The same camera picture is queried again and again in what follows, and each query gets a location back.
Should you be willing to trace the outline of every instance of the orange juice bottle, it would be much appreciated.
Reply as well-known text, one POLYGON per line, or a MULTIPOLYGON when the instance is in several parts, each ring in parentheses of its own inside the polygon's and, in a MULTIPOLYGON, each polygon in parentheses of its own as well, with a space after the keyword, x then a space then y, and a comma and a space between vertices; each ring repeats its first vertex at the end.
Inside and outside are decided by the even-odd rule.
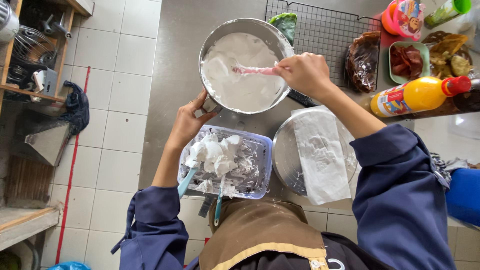
POLYGON ((447 97, 468 92, 472 84, 466 76, 440 80, 422 77, 376 94, 370 108, 375 115, 391 117, 438 108, 447 97))

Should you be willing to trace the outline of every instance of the person's left hand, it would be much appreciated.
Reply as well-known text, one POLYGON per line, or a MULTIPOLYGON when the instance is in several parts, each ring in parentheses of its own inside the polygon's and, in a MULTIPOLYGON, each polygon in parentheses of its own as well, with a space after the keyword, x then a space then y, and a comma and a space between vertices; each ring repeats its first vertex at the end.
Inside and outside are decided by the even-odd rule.
POLYGON ((172 132, 170 137, 168 137, 166 145, 176 149, 183 149, 188 142, 197 136, 200 128, 217 115, 216 112, 209 112, 198 118, 195 116, 195 111, 201 107, 206 97, 207 91, 203 88, 196 99, 179 108, 177 119, 173 124, 172 132))

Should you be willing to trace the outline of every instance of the red bottle cap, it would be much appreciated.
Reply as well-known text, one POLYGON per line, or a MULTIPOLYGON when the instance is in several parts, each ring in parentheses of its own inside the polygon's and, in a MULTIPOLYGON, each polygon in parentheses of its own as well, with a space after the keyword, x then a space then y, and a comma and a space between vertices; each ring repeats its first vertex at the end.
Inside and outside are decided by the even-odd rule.
POLYGON ((446 78, 442 82, 442 90, 448 97, 470 91, 472 82, 467 76, 459 76, 455 78, 446 78))

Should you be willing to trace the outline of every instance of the label on bottle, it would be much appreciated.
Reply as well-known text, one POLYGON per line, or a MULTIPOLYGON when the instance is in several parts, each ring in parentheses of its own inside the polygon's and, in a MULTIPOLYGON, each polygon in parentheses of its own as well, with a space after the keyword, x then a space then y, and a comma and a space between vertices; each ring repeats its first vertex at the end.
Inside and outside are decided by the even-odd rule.
POLYGON ((403 100, 403 91, 407 84, 395 86, 378 94, 377 106, 384 115, 395 116, 411 113, 412 109, 403 100))

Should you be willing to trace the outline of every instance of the hand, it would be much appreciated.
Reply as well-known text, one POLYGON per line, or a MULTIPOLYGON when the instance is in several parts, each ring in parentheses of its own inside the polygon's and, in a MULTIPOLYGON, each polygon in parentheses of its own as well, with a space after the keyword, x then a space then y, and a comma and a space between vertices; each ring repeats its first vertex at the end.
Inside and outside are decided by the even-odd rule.
POLYGON ((177 118, 173 124, 167 145, 177 149, 183 149, 188 142, 197 136, 200 128, 210 119, 217 115, 216 112, 206 113, 199 118, 195 117, 195 111, 198 110, 205 98, 207 91, 202 89, 197 98, 190 101, 187 105, 179 108, 177 118))
POLYGON ((319 101, 338 87, 330 81, 327 63, 322 55, 304 52, 284 58, 273 72, 281 76, 293 89, 319 101))

